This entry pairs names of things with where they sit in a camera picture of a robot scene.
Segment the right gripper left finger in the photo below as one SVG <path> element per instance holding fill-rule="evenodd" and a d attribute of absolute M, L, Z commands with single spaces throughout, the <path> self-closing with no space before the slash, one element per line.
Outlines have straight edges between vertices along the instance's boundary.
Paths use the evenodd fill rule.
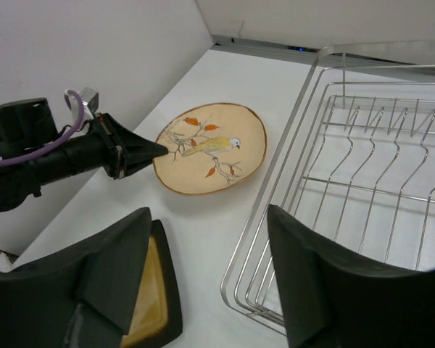
<path fill-rule="evenodd" d="M 143 207 L 87 239 L 0 272 L 0 347 L 120 347 L 151 227 Z"/>

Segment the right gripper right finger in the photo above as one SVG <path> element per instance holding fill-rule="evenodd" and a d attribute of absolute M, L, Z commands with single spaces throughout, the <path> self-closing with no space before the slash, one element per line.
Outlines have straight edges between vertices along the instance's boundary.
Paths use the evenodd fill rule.
<path fill-rule="evenodd" d="M 267 222 L 290 347 L 435 347 L 435 269 L 362 256 L 276 205 Z"/>

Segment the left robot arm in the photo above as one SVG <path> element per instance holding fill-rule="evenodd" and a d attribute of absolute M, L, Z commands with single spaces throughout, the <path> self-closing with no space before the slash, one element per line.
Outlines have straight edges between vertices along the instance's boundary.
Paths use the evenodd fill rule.
<path fill-rule="evenodd" d="M 103 168 L 115 180 L 131 176 L 165 156 L 165 146 L 142 138 L 99 113 L 98 96 L 66 91 L 75 113 L 57 130 L 45 98 L 0 105 L 0 212 L 19 207 L 43 186 Z"/>

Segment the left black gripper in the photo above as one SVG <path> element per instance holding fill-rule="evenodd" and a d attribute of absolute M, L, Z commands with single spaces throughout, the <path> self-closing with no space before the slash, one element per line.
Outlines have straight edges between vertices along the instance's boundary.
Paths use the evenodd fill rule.
<path fill-rule="evenodd" d="M 133 133 L 108 113 L 97 114 L 89 124 L 87 134 L 38 158 L 42 186 L 100 167 L 110 178 L 126 178 L 169 154 L 166 146 Z"/>

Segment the beige bird painted plate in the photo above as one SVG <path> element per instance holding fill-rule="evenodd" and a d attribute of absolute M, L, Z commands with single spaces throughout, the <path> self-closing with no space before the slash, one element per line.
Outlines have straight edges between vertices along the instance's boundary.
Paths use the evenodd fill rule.
<path fill-rule="evenodd" d="M 153 162 L 159 181 L 175 193 L 197 196 L 228 189 L 256 173 L 267 154 L 268 135 L 250 108 L 218 102 L 171 120 L 157 143 L 168 149 Z"/>

